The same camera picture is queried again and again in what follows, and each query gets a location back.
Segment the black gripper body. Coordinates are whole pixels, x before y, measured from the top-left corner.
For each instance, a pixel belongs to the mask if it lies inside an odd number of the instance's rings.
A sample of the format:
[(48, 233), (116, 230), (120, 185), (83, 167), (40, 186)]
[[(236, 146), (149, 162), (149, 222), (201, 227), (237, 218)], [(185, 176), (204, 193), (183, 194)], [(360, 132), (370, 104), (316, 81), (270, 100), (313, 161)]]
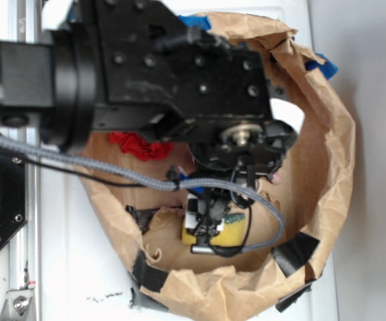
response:
[(92, 128), (186, 142), (211, 171), (275, 171), (296, 141), (270, 107), (259, 53), (185, 25), (159, 1), (91, 1)]

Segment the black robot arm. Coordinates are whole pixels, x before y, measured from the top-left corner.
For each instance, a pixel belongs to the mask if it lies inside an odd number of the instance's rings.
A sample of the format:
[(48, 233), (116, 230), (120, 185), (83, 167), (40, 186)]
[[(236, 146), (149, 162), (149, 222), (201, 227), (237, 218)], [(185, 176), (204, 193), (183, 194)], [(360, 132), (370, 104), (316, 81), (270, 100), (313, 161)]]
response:
[(36, 127), (63, 151), (89, 134), (185, 142), (228, 171), (282, 164), (304, 113), (271, 90), (258, 52), (188, 26), (159, 1), (78, 1), (39, 44), (0, 41), (0, 126)]

